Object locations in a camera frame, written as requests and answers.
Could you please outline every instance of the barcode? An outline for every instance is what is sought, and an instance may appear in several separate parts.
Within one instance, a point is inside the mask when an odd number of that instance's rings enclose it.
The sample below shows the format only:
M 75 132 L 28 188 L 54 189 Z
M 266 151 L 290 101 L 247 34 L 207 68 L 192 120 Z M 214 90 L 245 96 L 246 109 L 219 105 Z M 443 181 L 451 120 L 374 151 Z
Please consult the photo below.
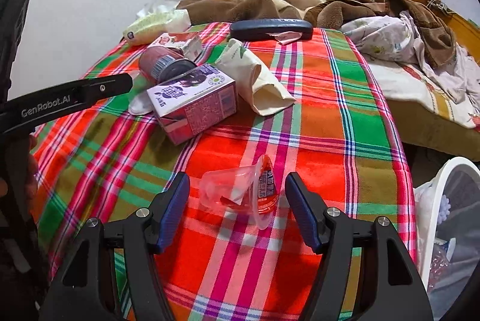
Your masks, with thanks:
M 267 172 L 263 172 L 258 179 L 258 197 L 267 197 Z
M 157 62 L 155 63 L 155 65 L 153 66 L 152 68 L 152 71 L 150 73 L 150 75 L 155 79 L 155 80 L 158 80 L 159 76 L 160 76 L 160 73 L 162 73 L 162 71 L 164 71 L 164 69 L 171 65 L 172 63 L 174 63 L 176 61 L 175 58 L 173 58 L 171 55 L 164 55 L 164 56 L 161 56 L 159 59 L 157 59 Z
M 223 116 L 233 115 L 237 111 L 237 102 L 235 100 L 235 91 L 232 86 L 223 89 L 218 93 L 222 105 Z

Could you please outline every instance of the cloth bag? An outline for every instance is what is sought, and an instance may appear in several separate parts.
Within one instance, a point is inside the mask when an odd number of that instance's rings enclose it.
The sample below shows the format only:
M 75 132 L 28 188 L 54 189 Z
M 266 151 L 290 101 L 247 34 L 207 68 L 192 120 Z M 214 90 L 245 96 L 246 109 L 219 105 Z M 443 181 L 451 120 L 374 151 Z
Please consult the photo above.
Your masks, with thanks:
M 235 80 L 239 95 L 261 116 L 291 106 L 295 99 L 242 42 L 230 39 L 215 66 Z

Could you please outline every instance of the plastic cup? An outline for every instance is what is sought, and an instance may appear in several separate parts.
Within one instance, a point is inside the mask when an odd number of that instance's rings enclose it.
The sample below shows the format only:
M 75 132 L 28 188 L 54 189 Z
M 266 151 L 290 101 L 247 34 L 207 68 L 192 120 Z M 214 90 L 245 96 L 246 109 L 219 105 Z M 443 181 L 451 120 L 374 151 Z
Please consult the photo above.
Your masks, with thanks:
M 278 200 L 276 188 L 274 195 L 262 194 L 265 192 L 262 184 L 266 184 L 268 175 L 273 181 L 271 173 L 270 159 L 265 155 L 248 167 L 205 172 L 199 184 L 200 203 L 213 211 L 252 215 L 257 227 L 266 229 Z

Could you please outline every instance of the person's hand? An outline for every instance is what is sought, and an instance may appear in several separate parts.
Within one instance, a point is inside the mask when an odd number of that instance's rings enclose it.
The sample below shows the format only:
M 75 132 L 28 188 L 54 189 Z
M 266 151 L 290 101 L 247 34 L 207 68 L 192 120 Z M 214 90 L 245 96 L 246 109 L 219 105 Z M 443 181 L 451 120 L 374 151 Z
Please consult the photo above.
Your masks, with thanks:
M 30 136 L 30 150 L 37 146 L 37 138 Z M 28 156 L 27 179 L 25 181 L 25 193 L 29 200 L 33 199 L 37 194 L 38 183 L 35 179 L 35 174 L 38 172 L 37 160 L 30 154 Z M 0 178 L 0 198 L 5 196 L 8 192 L 8 186 L 5 180 Z

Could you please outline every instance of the white basket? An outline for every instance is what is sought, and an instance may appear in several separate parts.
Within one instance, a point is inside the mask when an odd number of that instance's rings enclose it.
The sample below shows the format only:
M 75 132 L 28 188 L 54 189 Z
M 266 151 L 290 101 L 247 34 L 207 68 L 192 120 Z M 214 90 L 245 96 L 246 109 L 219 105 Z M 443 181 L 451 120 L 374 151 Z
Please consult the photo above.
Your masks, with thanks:
M 455 157 L 443 165 L 434 179 L 415 188 L 414 194 L 418 271 L 425 289 L 437 230 L 443 240 L 457 239 L 451 266 L 447 267 L 448 277 L 429 293 L 434 318 L 438 319 L 463 290 L 480 258 L 480 235 L 477 237 L 477 231 L 480 232 L 480 171 L 468 159 Z M 450 200 L 450 215 L 437 227 L 443 194 Z

